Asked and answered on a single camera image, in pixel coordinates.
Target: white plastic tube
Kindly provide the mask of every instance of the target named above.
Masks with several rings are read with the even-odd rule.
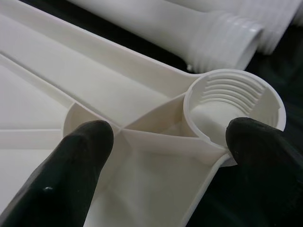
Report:
[[[70,0],[176,54],[195,72],[245,69],[262,27],[230,13],[201,13],[163,0]]]
[[[302,0],[167,0],[201,12],[225,10],[264,26],[258,51],[271,54],[294,18]],[[303,24],[303,6],[295,21]]]

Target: white plastic surface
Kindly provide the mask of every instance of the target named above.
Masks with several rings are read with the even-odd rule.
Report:
[[[198,73],[245,69],[262,29],[230,13],[201,13],[163,0],[69,1],[176,54]]]
[[[201,12],[225,10],[260,23],[264,27],[264,30],[260,38],[258,51],[264,54],[271,54],[274,51],[294,16],[294,22],[296,24],[303,24],[303,6],[299,9],[302,0],[167,1]]]
[[[0,5],[0,86],[13,100],[0,103],[0,211],[63,136],[102,119],[115,142],[85,226],[184,227],[230,158],[181,128],[185,92],[211,73],[181,72],[20,1]]]
[[[261,78],[239,70],[215,70],[194,82],[184,99],[183,131],[226,146],[225,131],[237,117],[251,117],[280,130],[286,112],[277,92]]]

